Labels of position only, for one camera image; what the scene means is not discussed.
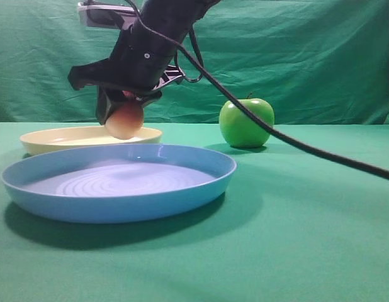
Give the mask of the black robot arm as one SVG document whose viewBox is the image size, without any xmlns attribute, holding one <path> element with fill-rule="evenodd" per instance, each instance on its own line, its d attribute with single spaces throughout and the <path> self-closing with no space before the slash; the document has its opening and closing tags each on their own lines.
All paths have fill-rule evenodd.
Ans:
<svg viewBox="0 0 389 302">
<path fill-rule="evenodd" d="M 130 99 L 143 107 L 162 96 L 161 90 L 185 80 L 178 67 L 177 46 L 189 36 L 201 64 L 193 25 L 216 1 L 145 1 L 142 8 L 83 1 L 77 11 L 83 24 L 119 30 L 109 57 L 73 66 L 68 80 L 76 91 L 97 87 L 96 118 L 105 124 L 115 109 Z"/>
</svg>

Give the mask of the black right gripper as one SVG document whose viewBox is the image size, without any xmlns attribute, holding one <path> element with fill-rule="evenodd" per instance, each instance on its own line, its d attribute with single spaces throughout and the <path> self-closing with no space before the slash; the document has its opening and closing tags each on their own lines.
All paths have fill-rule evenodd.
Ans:
<svg viewBox="0 0 389 302">
<path fill-rule="evenodd" d="M 100 125 L 125 104 L 123 91 L 153 92 L 134 95 L 134 101 L 145 108 L 162 97 L 160 90 L 165 86 L 183 80 L 183 71 L 169 64 L 172 55 L 151 51 L 150 43 L 159 41 L 153 33 L 131 25 L 120 32 L 108 58 L 70 69 L 67 79 L 76 91 L 97 86 L 96 119 Z"/>
</svg>

